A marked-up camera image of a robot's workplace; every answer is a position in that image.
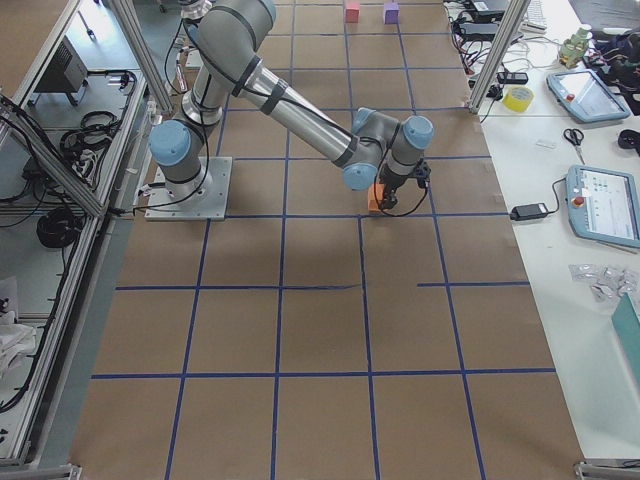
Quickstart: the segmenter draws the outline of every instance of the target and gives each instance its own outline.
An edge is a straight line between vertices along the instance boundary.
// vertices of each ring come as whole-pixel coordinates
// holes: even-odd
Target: white table
[[[567,0],[546,0],[543,8],[549,26],[545,36],[563,41],[575,32],[579,22]],[[536,65],[547,65],[554,61],[555,52],[552,44],[532,45],[529,58]],[[507,65],[510,70],[525,67],[524,62]],[[579,125],[544,83],[553,71],[565,68],[528,71],[527,86],[536,97],[525,113],[496,103],[482,124],[509,209],[537,202],[555,206],[551,184],[579,163],[573,146],[562,138],[565,128],[584,131],[588,165],[625,171],[640,181],[640,157],[616,143],[622,129],[640,130],[640,119],[630,117],[609,126]],[[484,102],[481,118],[489,104]],[[538,140],[556,146],[541,147],[536,145]],[[560,192],[562,204],[564,186]],[[611,324],[615,305],[596,303],[588,285],[573,282],[568,269],[572,263],[594,263],[640,271],[640,254],[577,238],[570,229],[566,205],[544,220],[514,223],[514,231],[585,457],[640,458],[640,388]]]

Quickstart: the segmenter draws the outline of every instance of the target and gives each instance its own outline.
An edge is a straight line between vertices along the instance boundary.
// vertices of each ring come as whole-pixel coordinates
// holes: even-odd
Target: blue joint cap
[[[357,134],[374,113],[376,113],[376,111],[370,108],[359,108],[358,113],[356,113],[356,118],[353,119],[353,123],[351,124],[351,133]]]
[[[376,181],[378,169],[370,163],[358,162],[342,171],[342,179],[351,190],[366,190]]]
[[[189,33],[189,37],[191,37],[191,39],[194,42],[198,41],[198,27],[196,27],[195,25],[187,25],[187,30]]]
[[[407,142],[418,150],[424,150],[433,140],[433,124],[424,117],[409,117],[402,126]]]
[[[265,7],[267,7],[267,10],[269,10],[269,15],[271,15],[271,19],[273,20],[273,23],[276,23],[276,6],[273,4],[272,0],[262,0],[262,3],[264,4]]]
[[[191,148],[189,129],[177,120],[168,120],[151,130],[149,149],[156,162],[163,167],[180,163]]]

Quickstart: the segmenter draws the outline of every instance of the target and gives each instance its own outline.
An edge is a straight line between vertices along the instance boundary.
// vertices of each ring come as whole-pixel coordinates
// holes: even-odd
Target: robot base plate
[[[207,158],[200,157],[203,168]],[[213,184],[205,195],[191,198],[184,203],[177,203],[166,207],[158,207],[157,210],[146,210],[145,218],[149,221],[184,221],[206,220],[223,221],[227,210],[227,198],[229,196],[229,181],[231,180],[231,157],[211,157],[209,160],[209,174]],[[154,182],[164,182],[164,175],[160,168],[156,172]],[[149,196],[149,206],[174,202],[175,198],[169,195],[164,188],[155,189]]]

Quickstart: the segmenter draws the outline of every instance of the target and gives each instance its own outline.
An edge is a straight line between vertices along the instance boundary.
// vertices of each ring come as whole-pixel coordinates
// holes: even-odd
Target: purple block
[[[384,4],[384,23],[398,23],[398,14],[400,6],[396,2],[388,2]]]

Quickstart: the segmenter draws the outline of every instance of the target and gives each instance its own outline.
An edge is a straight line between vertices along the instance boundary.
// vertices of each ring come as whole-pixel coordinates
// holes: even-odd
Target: keyboard
[[[547,19],[542,13],[542,0],[531,0],[522,19],[521,30],[544,33],[547,31]]]

